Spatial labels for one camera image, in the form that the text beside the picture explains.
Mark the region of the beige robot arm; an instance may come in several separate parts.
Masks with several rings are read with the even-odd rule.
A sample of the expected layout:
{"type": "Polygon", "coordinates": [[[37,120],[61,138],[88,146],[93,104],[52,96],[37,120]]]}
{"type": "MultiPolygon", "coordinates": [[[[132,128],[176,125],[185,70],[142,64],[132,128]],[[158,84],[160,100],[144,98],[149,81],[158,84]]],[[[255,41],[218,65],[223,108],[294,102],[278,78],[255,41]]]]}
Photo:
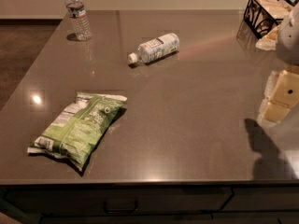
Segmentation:
{"type": "Polygon", "coordinates": [[[269,127],[280,123],[299,103],[299,4],[278,28],[276,52],[290,67],[280,73],[273,71],[265,85],[257,120],[269,127]]]}

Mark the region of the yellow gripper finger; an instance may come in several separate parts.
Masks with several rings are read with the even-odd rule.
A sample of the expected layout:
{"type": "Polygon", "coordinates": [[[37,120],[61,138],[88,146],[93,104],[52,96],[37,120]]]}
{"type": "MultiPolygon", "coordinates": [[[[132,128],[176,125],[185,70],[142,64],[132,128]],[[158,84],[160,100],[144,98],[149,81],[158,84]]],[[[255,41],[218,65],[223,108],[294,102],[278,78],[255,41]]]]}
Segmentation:
{"type": "Polygon", "coordinates": [[[271,100],[280,105],[294,107],[299,102],[299,75],[287,70],[280,72],[271,100]]]}
{"type": "Polygon", "coordinates": [[[281,122],[291,110],[288,107],[275,105],[268,101],[262,104],[261,117],[265,120],[279,123],[281,122]]]}

